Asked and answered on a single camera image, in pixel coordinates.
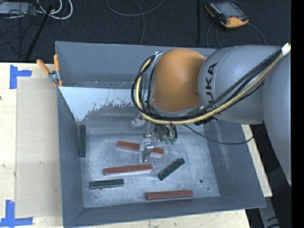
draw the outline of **power cord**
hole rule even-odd
[[[164,0],[161,0],[161,2],[156,6],[156,7],[154,7],[153,9],[150,9],[150,10],[148,10],[148,11],[145,11],[145,12],[143,12],[143,9],[141,8],[141,6],[140,6],[140,4],[136,1],[136,0],[133,0],[135,3],[136,3],[136,5],[138,6],[138,8],[140,9],[140,13],[136,13],[136,14],[125,14],[125,13],[120,13],[120,12],[117,12],[117,11],[115,11],[114,9],[112,9],[111,8],[111,6],[109,5],[109,0],[106,0],[106,4],[107,4],[107,6],[108,6],[108,8],[112,11],[112,12],[114,12],[114,13],[116,13],[116,14],[118,14],[118,15],[121,15],[121,16],[126,16],[126,17],[134,17],[134,16],[142,16],[142,22],[143,22],[143,27],[142,27],[142,37],[141,37],[141,41],[140,41],[140,45],[143,43],[142,41],[143,41],[143,36],[144,36],[144,31],[145,31],[145,18],[144,18],[144,15],[145,14],[147,14],[147,13],[150,13],[150,12],[152,12],[152,11],[154,11],[154,10],[156,10],[159,6],[161,6],[161,4],[163,3],[163,1]]]

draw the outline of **gray bin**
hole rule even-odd
[[[145,133],[145,126],[131,126],[138,111],[129,92],[143,61],[156,51],[171,49],[174,47],[55,43],[64,84],[57,91],[64,227],[266,206],[247,144],[207,141],[184,126],[178,126],[179,137],[173,146],[155,142],[165,155],[149,157],[152,172],[115,177],[125,180],[123,187],[90,190],[90,181],[113,179],[103,175],[104,167],[139,164],[138,152],[117,148],[119,140],[140,143]],[[205,57],[215,51],[192,49]],[[78,155],[79,125],[87,129],[86,157]],[[236,123],[213,120],[192,127],[216,141],[246,139]],[[186,163],[160,181],[157,173],[179,157]],[[193,197],[145,198],[148,191],[180,189],[192,189]]]

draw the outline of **blue tape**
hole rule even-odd
[[[18,71],[18,67],[10,65],[10,80],[9,80],[9,88],[16,89],[17,88],[17,77],[30,77],[32,75],[31,70],[21,70]]]
[[[0,227],[14,228],[15,226],[26,226],[33,223],[33,217],[15,219],[15,202],[5,201],[5,218],[1,218]]]

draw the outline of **wooden table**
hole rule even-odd
[[[9,89],[10,65],[32,70]],[[54,65],[47,65],[54,70]],[[16,218],[34,217],[24,227],[62,227],[56,88],[37,64],[0,63],[0,218],[5,200],[15,202]],[[243,125],[247,138],[249,125]],[[252,139],[248,142],[265,197],[272,192]],[[135,221],[99,228],[248,228],[245,210]]]

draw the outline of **rectangular block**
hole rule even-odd
[[[175,190],[175,191],[162,191],[162,192],[147,192],[148,200],[158,199],[172,199],[172,198],[185,198],[192,197],[192,190]]]
[[[124,185],[123,179],[99,180],[90,182],[90,189],[116,188]]]
[[[166,167],[164,170],[162,170],[160,173],[158,173],[158,178],[162,181],[169,175],[171,175],[172,172],[176,171],[181,165],[185,163],[185,160],[183,158],[179,158],[172,162],[168,167]]]
[[[129,174],[129,173],[143,173],[150,172],[152,170],[151,164],[142,165],[129,165],[129,166],[119,166],[104,169],[104,175],[116,175],[116,174]]]
[[[79,126],[79,156],[86,156],[86,126]]]
[[[120,149],[132,150],[137,152],[139,152],[140,150],[140,144],[125,142],[125,141],[118,141],[117,147]],[[154,149],[151,152],[151,155],[163,156],[163,153],[164,153],[163,149],[154,147]]]

